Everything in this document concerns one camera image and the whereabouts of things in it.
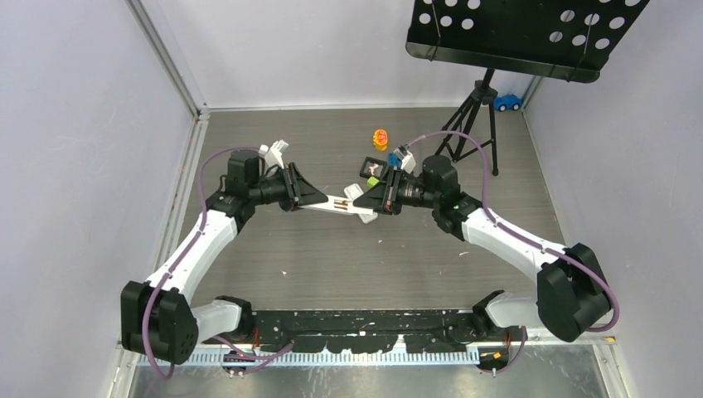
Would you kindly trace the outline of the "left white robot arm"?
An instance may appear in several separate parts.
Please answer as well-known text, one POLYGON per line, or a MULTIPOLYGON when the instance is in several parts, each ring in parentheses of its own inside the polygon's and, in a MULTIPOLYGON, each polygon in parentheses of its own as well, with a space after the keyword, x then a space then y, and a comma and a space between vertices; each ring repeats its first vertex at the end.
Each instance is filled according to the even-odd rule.
POLYGON ((296 211, 328 200, 294 163, 280 161, 272 146, 233 147, 225 153, 227 172, 210 196, 202 184, 208 163, 198 168, 201 213, 187 237, 146 281, 128 282, 120 295, 122 346, 145 355, 154 369, 159 362, 186 362, 198 343, 215 337, 247 342, 255 330, 250 302, 219 296, 193 308, 197 286, 257 206, 277 203, 283 211, 296 211))

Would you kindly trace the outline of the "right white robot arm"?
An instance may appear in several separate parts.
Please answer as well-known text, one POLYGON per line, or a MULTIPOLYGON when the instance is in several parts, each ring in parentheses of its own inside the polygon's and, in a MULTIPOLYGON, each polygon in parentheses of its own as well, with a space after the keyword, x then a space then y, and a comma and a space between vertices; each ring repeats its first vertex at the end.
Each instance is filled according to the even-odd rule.
POLYGON ((430 156, 419 175, 366 158, 361 177, 369 189, 357 207, 398 215, 405 206, 427 208, 437 226, 479 246, 521 271, 536 286, 532 294, 497 290, 473 306, 474 332, 494 340, 506 328, 544 327, 564 342, 598 331, 598 321, 616 304, 595 253, 586 245, 565 247, 541 239, 499 217, 463 192, 458 173, 444 156, 430 156))

